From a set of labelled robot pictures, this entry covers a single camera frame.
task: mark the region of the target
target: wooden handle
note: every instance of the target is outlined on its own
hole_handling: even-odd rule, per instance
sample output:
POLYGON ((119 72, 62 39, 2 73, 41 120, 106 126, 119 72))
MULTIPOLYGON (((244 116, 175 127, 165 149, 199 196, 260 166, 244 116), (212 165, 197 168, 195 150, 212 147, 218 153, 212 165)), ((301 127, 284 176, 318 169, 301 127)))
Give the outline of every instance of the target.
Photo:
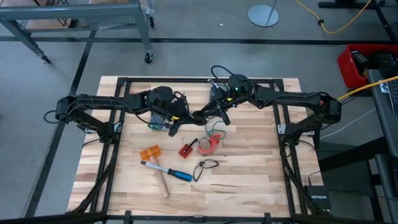
MULTIPOLYGON (((159 166, 159 162, 157 162, 156 157, 151 156, 149 158, 149 160, 152 164, 159 166)), ((162 171, 155 169, 155 176, 156 176, 157 183, 159 184, 160 191, 162 192, 163 197, 168 198, 170 196, 170 193, 169 193, 169 190, 167 189, 166 182, 164 181, 162 171)))

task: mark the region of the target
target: yellow cable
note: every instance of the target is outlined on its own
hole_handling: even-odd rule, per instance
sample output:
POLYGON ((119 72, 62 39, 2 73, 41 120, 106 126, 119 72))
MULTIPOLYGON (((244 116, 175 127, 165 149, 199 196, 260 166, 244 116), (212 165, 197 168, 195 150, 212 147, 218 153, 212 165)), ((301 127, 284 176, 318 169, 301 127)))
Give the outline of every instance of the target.
MULTIPOLYGON (((311 12, 317 19, 318 21, 320 20, 319 16, 313 12, 311 9, 307 8, 306 6, 304 6, 299 0, 296 0, 297 3, 299 3, 304 9, 306 9, 308 12, 311 12)), ((336 30, 336 31, 328 31, 326 30, 325 26, 323 25, 323 23, 321 23, 322 29, 327 33, 327 34, 337 34, 338 32, 344 30, 345 28, 347 28, 349 25, 351 25, 361 14, 362 12, 366 9, 366 7, 372 2, 372 0, 369 0, 368 3, 366 3, 366 5, 362 8, 362 10, 351 20, 349 21, 345 26, 343 26, 342 28, 336 30)))
POLYGON ((392 78, 388 78, 388 79, 385 79, 385 80, 381 80, 381 81, 378 81, 378 82, 375 82, 375 83, 372 83, 372 84, 368 84, 366 86, 362 86, 361 88, 357 88, 357 89, 355 89, 355 90, 353 90, 353 91, 351 91, 349 93, 344 94, 343 96, 337 98, 337 100, 341 101, 341 100, 343 100, 343 99, 345 99, 345 98, 351 96, 352 94, 357 93, 357 92, 359 92, 361 90, 364 90, 364 89, 367 89, 367 88, 371 88, 371 87, 374 87, 374 86, 379 85, 381 83, 386 83, 386 82, 393 81, 393 80, 398 80, 398 76, 392 77, 392 78))

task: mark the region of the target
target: blue screwdriver handle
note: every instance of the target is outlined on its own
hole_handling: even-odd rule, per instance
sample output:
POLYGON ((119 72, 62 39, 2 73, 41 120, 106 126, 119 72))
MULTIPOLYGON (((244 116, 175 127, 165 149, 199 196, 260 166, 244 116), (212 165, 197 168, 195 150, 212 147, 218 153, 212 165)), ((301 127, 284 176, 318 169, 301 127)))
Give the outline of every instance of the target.
POLYGON ((177 171, 177 170, 169 169, 169 171, 167 171, 167 174, 172 175, 178 179, 188 181, 188 182, 190 182, 192 180, 192 176, 190 174, 186 174, 184 172, 177 171))

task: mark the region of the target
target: screwdriver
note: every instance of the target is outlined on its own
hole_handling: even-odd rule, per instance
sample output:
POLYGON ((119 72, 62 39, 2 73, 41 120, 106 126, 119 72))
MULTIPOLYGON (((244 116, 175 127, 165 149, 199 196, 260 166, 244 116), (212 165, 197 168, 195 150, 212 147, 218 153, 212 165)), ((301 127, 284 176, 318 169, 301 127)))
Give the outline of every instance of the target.
POLYGON ((188 182, 190 182, 192 180, 192 176, 190 174, 186 174, 186 173, 181 172, 181 171, 172 170, 172 169, 164 169, 164 168, 162 168, 160 166, 157 166, 157 165, 151 164, 149 162, 145 162, 145 161, 141 161, 141 164, 144 165, 144 166, 148 166, 148 167, 151 167, 151 168, 162 170, 162 171, 166 172, 168 175, 172 175, 172 176, 174 176, 174 177, 176 177, 178 179, 181 179, 181 180, 185 180, 185 181, 188 181, 188 182))

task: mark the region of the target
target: red box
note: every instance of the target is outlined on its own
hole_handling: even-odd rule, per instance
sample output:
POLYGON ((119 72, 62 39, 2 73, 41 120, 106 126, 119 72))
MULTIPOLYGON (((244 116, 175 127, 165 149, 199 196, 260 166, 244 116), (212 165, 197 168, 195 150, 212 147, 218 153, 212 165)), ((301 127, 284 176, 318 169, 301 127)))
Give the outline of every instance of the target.
POLYGON ((398 55, 398 45, 380 44, 349 44, 343 53, 337 58, 344 83, 348 88, 359 88, 368 84, 368 78, 358 73, 352 51, 357 50, 363 56, 370 59, 376 52, 393 52, 398 55))

